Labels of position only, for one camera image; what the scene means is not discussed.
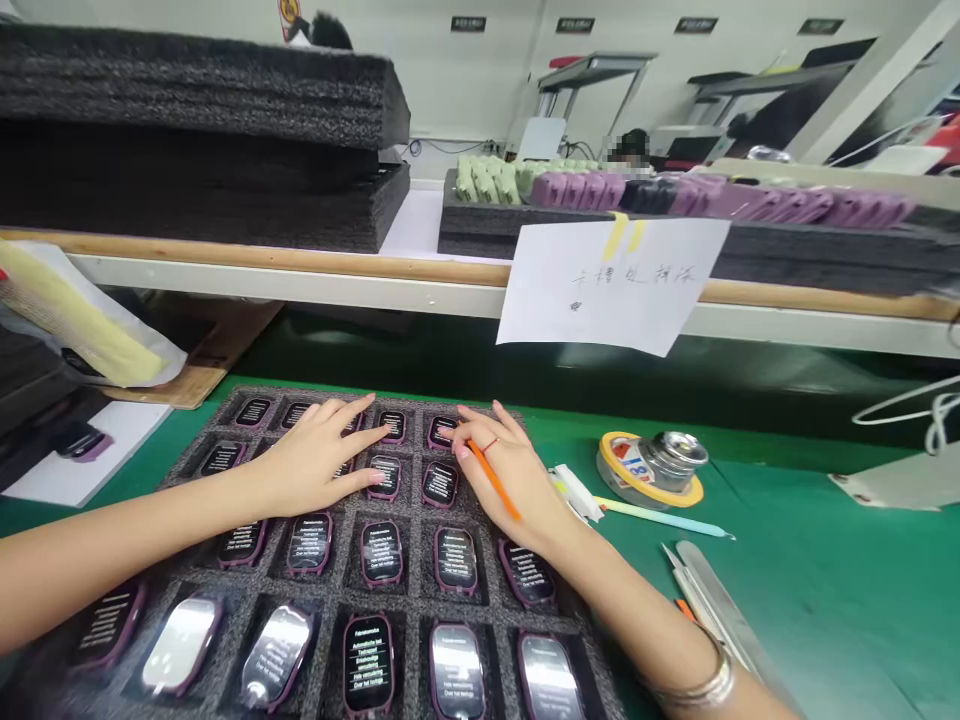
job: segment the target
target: finger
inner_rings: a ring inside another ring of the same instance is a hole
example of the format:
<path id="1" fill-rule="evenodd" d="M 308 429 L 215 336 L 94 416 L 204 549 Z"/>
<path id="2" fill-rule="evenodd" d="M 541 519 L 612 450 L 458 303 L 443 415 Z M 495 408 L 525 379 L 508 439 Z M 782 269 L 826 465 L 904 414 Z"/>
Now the finger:
<path id="1" fill-rule="evenodd" d="M 389 425 L 381 425 L 378 428 L 360 430 L 343 438 L 340 442 L 340 447 L 343 449 L 344 455 L 347 458 L 352 458 L 354 455 L 359 455 L 374 443 L 380 442 L 390 434 L 390 429 Z"/>
<path id="2" fill-rule="evenodd" d="M 363 468 L 349 475 L 338 477 L 330 482 L 331 489 L 336 493 L 336 498 L 330 504 L 332 505 L 337 500 L 345 498 L 350 493 L 363 490 L 371 485 L 379 485 L 386 479 L 387 476 L 383 470 L 377 470 L 376 468 Z"/>
<path id="3" fill-rule="evenodd" d="M 498 495 L 496 489 L 494 489 L 490 478 L 487 477 L 483 466 L 480 464 L 480 461 L 477 460 L 476 455 L 463 444 L 460 438 L 456 438 L 453 441 L 453 454 L 454 457 L 457 458 L 457 462 L 460 464 L 460 469 L 466 476 L 467 482 L 470 483 L 470 487 L 473 488 L 473 492 L 480 501 L 480 506 L 483 508 L 483 511 L 487 513 L 490 519 L 502 530 L 506 531 L 507 528 L 505 525 L 509 526 L 513 521 L 507 512 L 506 506 L 503 504 L 503 500 L 500 499 L 500 495 Z"/>
<path id="4" fill-rule="evenodd" d="M 507 412 L 507 409 L 503 407 L 499 400 L 493 401 L 493 411 L 497 414 L 497 417 L 500 418 L 500 422 L 503 423 L 503 426 L 512 432 L 514 437 L 516 437 L 519 442 L 522 442 L 527 447 L 533 447 L 533 443 L 530 442 L 530 438 L 527 437 L 527 434 L 523 431 L 523 428 L 520 427 L 520 423 L 517 422 L 513 415 Z"/>
<path id="5" fill-rule="evenodd" d="M 347 427 L 353 419 L 370 407 L 370 403 L 376 399 L 375 393 L 370 393 L 369 395 L 364 395 L 358 400 L 353 402 L 348 402 L 346 405 L 341 406 L 337 411 L 337 414 L 330 418 L 330 422 L 333 423 L 334 427 L 338 430 L 343 430 Z"/>
<path id="6" fill-rule="evenodd" d="M 486 423 L 482 423 L 478 420 L 471 420 L 470 422 L 465 422 L 456 430 L 453 431 L 454 441 L 459 440 L 461 443 L 467 444 L 468 441 L 473 440 L 477 447 L 480 450 L 483 450 L 485 447 L 489 447 L 494 440 L 499 438 L 493 434 L 493 431 L 487 426 Z"/>
<path id="7" fill-rule="evenodd" d="M 327 420 L 332 418 L 334 414 L 336 414 L 336 412 L 344 405 L 346 405 L 346 403 L 340 398 L 330 398 L 320 406 L 320 409 L 313 416 L 314 422 L 325 423 Z"/>
<path id="8" fill-rule="evenodd" d="M 490 432 L 492 432 L 501 440 L 516 439 L 512 436 L 509 430 L 507 430 L 503 425 L 501 425 L 500 423 L 498 423 L 496 420 L 494 420 L 492 417 L 489 417 L 488 415 L 484 415 L 483 413 L 478 413 L 476 410 L 471 410 L 466 405 L 457 405 L 457 410 L 467 420 L 471 422 L 483 423 L 484 425 L 486 425 L 488 428 L 490 428 Z"/>

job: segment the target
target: woman's right hand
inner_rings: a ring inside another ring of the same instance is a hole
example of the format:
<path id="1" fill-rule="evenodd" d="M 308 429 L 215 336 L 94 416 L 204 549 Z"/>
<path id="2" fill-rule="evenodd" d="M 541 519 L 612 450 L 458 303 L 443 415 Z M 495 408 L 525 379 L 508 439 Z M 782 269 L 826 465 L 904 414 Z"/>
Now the woman's right hand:
<path id="1" fill-rule="evenodd" d="M 574 517 L 523 428 L 503 405 L 493 402 L 493 411 L 500 422 L 463 405 L 458 405 L 457 410 L 465 422 L 454 430 L 441 429 L 441 433 L 453 441 L 453 454 L 484 511 L 518 545 L 555 564 L 563 557 L 565 548 L 577 543 L 584 532 L 592 531 Z M 478 448 L 485 448 L 483 454 L 521 520 L 515 520 L 507 511 L 480 461 L 467 447 L 468 439 Z"/>

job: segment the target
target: white paper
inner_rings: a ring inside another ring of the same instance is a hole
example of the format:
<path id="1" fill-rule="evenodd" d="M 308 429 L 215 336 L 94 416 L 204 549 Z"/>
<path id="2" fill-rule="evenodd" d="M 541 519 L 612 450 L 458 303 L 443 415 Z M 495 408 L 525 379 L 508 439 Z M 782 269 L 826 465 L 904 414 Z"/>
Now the white paper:
<path id="1" fill-rule="evenodd" d="M 521 228 L 497 344 L 598 343 L 666 357 L 730 221 L 632 221 L 616 246 L 614 229 L 614 221 Z"/>

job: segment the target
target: workstation shelf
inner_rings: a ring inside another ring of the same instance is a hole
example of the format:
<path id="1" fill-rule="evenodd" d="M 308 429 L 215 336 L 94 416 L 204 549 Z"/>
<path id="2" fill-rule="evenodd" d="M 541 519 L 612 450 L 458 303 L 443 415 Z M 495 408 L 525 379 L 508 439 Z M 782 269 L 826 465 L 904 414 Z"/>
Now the workstation shelf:
<path id="1" fill-rule="evenodd" d="M 437 252 L 442 182 L 414 180 L 378 255 L 39 230 L 98 285 L 499 318 L 510 262 Z M 711 280 L 682 333 L 960 359 L 955 303 Z"/>

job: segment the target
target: yellow tape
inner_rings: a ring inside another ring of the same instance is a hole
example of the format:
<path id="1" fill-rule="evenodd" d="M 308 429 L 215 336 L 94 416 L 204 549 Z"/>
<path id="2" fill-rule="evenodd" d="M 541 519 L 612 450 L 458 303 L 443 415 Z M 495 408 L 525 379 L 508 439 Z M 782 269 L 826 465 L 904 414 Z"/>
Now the yellow tape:
<path id="1" fill-rule="evenodd" d="M 623 213 L 615 212 L 613 216 L 616 218 L 616 222 L 613 223 L 613 230 L 610 231 L 607 247 L 603 251 L 604 262 L 610 262 L 613 260 L 613 256 L 617 254 L 620 240 L 623 239 L 623 233 L 627 231 L 627 224 L 630 222 L 630 219 Z"/>
<path id="2" fill-rule="evenodd" d="M 640 241 L 643 240 L 643 233 L 647 229 L 646 220 L 637 220 L 637 225 L 633 229 L 633 237 L 630 238 L 630 244 L 627 246 L 627 255 L 640 247 Z"/>

